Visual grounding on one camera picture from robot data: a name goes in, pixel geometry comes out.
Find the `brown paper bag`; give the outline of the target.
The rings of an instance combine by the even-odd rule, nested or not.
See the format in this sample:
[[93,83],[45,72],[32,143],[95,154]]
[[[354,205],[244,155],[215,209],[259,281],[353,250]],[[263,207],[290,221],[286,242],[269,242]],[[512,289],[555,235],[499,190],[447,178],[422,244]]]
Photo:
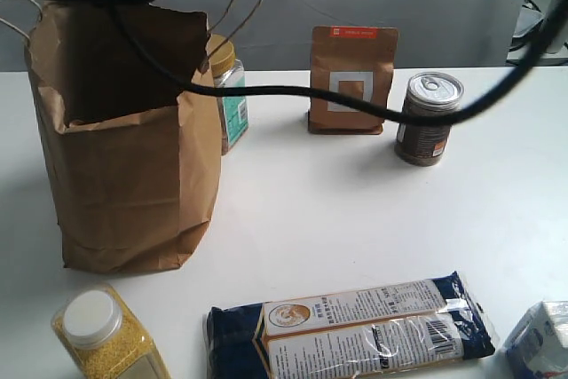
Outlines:
[[177,269],[199,245],[224,149],[214,25],[151,4],[45,1],[24,57],[62,259],[71,269]]

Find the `brown kraft coffee pouch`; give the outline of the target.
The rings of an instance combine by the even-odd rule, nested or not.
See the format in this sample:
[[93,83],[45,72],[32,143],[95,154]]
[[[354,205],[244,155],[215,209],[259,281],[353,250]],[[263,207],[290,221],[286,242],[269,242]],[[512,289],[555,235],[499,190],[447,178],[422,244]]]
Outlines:
[[[386,107],[398,44],[395,28],[317,26],[312,30],[311,87]],[[383,118],[322,99],[311,99],[308,130],[314,134],[383,132]]]

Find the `white blue tissue pack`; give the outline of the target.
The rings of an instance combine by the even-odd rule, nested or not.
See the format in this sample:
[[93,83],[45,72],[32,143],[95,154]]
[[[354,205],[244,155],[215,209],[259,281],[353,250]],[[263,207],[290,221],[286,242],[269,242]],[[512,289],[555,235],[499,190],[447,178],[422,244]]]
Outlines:
[[567,302],[530,307],[503,347],[514,378],[566,378]]

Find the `blue noodle package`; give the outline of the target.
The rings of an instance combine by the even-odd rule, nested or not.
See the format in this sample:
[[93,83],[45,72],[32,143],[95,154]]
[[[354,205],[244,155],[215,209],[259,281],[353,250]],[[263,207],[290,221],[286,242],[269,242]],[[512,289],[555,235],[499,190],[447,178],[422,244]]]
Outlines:
[[210,378],[352,378],[494,355],[481,306],[445,277],[210,309]]

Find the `clear canister brown grains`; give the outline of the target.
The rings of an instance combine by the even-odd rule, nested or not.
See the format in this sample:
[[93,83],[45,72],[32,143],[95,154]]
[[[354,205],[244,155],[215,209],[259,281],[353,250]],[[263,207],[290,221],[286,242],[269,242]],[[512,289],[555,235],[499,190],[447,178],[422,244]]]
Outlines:
[[[463,94],[460,81],[440,72],[422,72],[409,79],[402,112],[438,116],[458,110]],[[450,126],[423,127],[400,124],[395,153],[413,165],[438,163],[445,151]]]

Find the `clear jar teal label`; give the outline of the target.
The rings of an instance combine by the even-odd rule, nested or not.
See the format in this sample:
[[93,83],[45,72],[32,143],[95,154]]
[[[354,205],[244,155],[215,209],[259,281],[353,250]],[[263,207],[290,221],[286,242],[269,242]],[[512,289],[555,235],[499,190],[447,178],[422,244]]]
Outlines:
[[[233,43],[226,37],[213,34],[208,42],[209,65],[216,88],[245,86],[245,69],[237,59]],[[222,127],[222,155],[226,155],[249,127],[248,104],[245,97],[217,100]]]

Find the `yellow millet bottle white cap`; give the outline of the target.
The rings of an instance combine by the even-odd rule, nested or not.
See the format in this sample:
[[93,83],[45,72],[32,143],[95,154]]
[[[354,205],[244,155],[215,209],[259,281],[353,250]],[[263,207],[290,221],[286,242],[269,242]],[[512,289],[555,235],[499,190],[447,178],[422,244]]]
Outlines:
[[154,339],[107,283],[69,299],[51,328],[85,378],[169,378]]

